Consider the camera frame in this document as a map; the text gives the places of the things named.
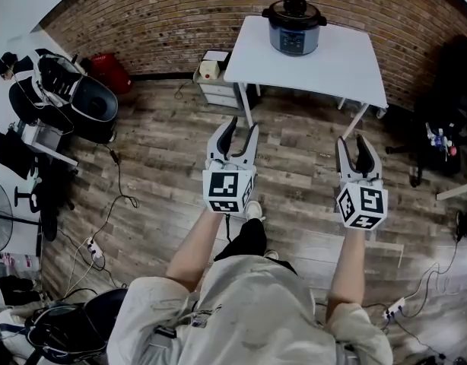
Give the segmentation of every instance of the white power strip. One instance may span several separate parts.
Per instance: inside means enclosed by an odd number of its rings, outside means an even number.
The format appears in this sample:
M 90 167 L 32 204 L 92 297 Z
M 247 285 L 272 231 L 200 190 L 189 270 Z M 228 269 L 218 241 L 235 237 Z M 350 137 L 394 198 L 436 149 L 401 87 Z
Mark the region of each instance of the white power strip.
M 398 313 L 399 311 L 401 311 L 401 309 L 404 308 L 406 304 L 406 300 L 404 297 L 401 297 L 401 299 L 399 299 L 398 301 L 396 301 L 393 305 L 391 305 L 391 307 L 388 307 L 388 311 L 389 311 L 389 317 L 386 313 L 386 311 L 384 311 L 383 313 L 383 317 L 386 318 L 386 319 L 389 319 L 390 316 L 392 315 L 395 315 L 396 313 Z
M 91 237 L 87 238 L 87 249 L 91 253 L 91 258 L 94 261 L 103 257 L 102 249 L 98 246 L 96 240 L 92 240 Z

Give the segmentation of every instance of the slow cooker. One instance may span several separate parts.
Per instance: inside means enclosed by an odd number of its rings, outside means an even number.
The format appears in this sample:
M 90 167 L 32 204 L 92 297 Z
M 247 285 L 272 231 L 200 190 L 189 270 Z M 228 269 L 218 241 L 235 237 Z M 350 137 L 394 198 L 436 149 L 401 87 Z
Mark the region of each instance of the slow cooker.
M 280 52 L 304 56 L 318 46 L 319 27 L 326 26 L 314 5 L 306 0 L 279 0 L 262 12 L 269 19 L 269 39 Z

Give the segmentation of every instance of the table leg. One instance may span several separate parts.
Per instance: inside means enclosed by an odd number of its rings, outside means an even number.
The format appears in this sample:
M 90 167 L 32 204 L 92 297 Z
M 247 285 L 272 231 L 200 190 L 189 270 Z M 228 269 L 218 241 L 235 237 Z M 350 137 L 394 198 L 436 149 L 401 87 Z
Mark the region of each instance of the table leg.
M 78 165 L 77 161 L 72 160 L 71 158 L 68 158 L 68 157 L 66 157 L 66 156 L 64 156 L 64 155 L 62 155 L 60 153 L 57 153 L 56 151 L 44 146 L 41 143 L 34 142 L 32 144 L 32 147 L 36 148 L 39 151 L 42 151 L 43 153 L 49 154 L 51 157 L 53 157 L 53 158 L 55 158 L 57 160 L 61 160 L 61 161 L 64 161 L 66 163 L 69 163 L 73 167 L 76 167 Z
M 447 200 L 448 198 L 461 195 L 462 193 L 467 193 L 467 184 L 464 186 L 457 186 L 456 188 L 453 188 L 449 191 L 438 193 L 437 200 Z
M 242 97 L 243 111 L 246 113 L 247 123 L 249 123 L 249 127 L 252 127 L 254 123 L 252 121 L 252 115 L 250 114 L 250 105 L 249 100 L 247 99 L 246 85 L 243 82 L 240 82 L 239 89 L 240 96 Z
M 345 98 L 343 97 L 343 98 L 341 98 L 340 101 L 338 102 L 337 108 L 338 108 L 339 110 L 342 109 L 343 103 L 344 103 L 344 102 L 345 102 Z
M 354 120 L 352 120 L 352 122 L 350 123 L 350 125 L 347 127 L 347 129 L 342 135 L 342 138 L 344 140 L 347 139 L 347 137 L 350 135 L 350 133 L 354 129 L 355 125 L 358 123 L 359 120 L 361 120 L 361 117 L 365 113 L 367 108 L 369 108 L 369 103 L 362 103 L 361 110 L 358 112 L 357 115 L 355 115 Z

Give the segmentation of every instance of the white paper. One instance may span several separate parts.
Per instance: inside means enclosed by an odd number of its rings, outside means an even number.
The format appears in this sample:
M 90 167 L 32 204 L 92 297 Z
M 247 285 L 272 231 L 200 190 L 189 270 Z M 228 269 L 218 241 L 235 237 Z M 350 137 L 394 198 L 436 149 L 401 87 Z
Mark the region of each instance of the white paper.
M 208 61 L 225 61 L 228 56 L 228 52 L 214 52 L 214 51 L 207 51 L 203 59 L 207 59 Z

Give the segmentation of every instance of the brick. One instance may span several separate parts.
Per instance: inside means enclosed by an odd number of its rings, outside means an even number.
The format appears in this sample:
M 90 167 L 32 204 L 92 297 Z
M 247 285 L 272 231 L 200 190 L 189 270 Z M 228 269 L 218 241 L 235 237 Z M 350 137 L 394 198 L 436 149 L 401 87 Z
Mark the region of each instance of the brick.
M 41 26 L 66 51 L 115 52 L 133 74 L 192 71 L 230 50 L 248 14 L 275 0 L 64 0 Z M 467 36 L 458 0 L 307 0 L 330 23 L 369 33 L 390 103 L 411 107 L 434 79 L 443 42 Z

